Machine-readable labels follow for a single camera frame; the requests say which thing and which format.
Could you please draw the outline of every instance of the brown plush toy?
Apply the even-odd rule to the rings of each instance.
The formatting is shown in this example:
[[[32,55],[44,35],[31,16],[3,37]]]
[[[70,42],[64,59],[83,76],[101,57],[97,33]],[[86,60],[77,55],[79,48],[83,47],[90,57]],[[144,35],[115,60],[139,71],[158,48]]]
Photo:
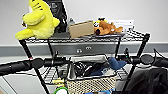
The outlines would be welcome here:
[[[123,27],[116,28],[113,22],[109,24],[106,23],[104,20],[100,21],[99,27],[94,27],[94,32],[96,35],[113,34],[114,32],[121,33],[122,30]]]

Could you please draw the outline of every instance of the blue item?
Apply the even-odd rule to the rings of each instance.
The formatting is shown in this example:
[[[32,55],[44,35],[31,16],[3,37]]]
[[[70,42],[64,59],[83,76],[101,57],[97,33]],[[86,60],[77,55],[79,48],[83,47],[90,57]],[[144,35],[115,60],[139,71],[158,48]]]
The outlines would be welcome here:
[[[114,57],[110,57],[108,59],[108,62],[110,63],[110,67],[113,70],[121,69],[127,64],[127,62],[125,62],[125,61],[117,61]]]
[[[103,73],[101,72],[104,69],[104,67],[101,67],[99,70],[96,70],[95,72],[91,73],[90,76],[101,76]]]
[[[93,94],[92,92],[89,92],[89,93],[85,93],[85,94]]]
[[[103,90],[103,91],[101,91],[101,92],[106,92],[106,94],[111,94],[112,91],[115,91],[115,88],[110,89],[110,90]]]

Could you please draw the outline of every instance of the yellow plush toy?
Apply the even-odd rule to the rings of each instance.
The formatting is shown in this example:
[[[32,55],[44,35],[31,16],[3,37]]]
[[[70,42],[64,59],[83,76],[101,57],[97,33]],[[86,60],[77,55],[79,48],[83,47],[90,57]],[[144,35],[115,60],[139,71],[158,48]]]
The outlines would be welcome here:
[[[50,7],[43,0],[29,0],[32,13],[23,16],[23,23],[27,28],[15,34],[16,39],[22,40],[30,37],[47,39],[54,33],[60,21],[54,18]]]

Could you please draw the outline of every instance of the stuffed animal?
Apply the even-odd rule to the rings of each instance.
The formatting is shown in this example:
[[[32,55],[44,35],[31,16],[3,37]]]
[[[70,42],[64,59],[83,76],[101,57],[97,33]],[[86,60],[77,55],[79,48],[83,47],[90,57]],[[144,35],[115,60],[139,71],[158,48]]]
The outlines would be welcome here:
[[[60,21],[54,18],[50,7],[43,0],[29,0],[32,13],[23,15],[23,23],[27,28],[15,34],[16,39],[22,40],[30,37],[47,39],[54,34],[54,29]]]
[[[101,21],[101,20],[103,20],[103,21],[107,22],[107,20],[105,20],[105,18],[98,18],[98,20],[97,20],[97,21],[94,21],[94,23],[93,23],[93,24],[94,24],[94,26],[95,26],[95,27],[98,27],[98,26],[99,26],[99,24],[100,24],[100,21]]]
[[[96,35],[113,34],[114,32],[121,33],[122,30],[123,27],[116,28],[113,22],[109,24],[104,20],[100,20],[99,27],[94,27],[94,32]]]

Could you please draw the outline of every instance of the wire shelf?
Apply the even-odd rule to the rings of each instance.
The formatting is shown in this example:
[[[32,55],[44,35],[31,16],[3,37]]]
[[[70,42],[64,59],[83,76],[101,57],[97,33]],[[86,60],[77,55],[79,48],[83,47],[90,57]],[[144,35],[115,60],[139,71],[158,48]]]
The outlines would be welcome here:
[[[129,30],[127,32],[122,32],[118,34],[112,35],[89,35],[82,36],[80,38],[70,38],[69,32],[65,33],[55,33],[53,37],[49,39],[37,39],[37,38],[29,38],[26,39],[27,43],[85,43],[85,42],[117,42],[119,38],[121,41],[142,41],[145,34],[139,33],[137,31]]]
[[[119,70],[117,70],[117,81],[126,81],[128,76],[128,72],[124,69],[121,68]]]
[[[58,78],[58,75],[57,75],[56,68],[50,67],[43,79],[45,81],[45,84],[54,85],[53,80],[55,80],[57,78]]]

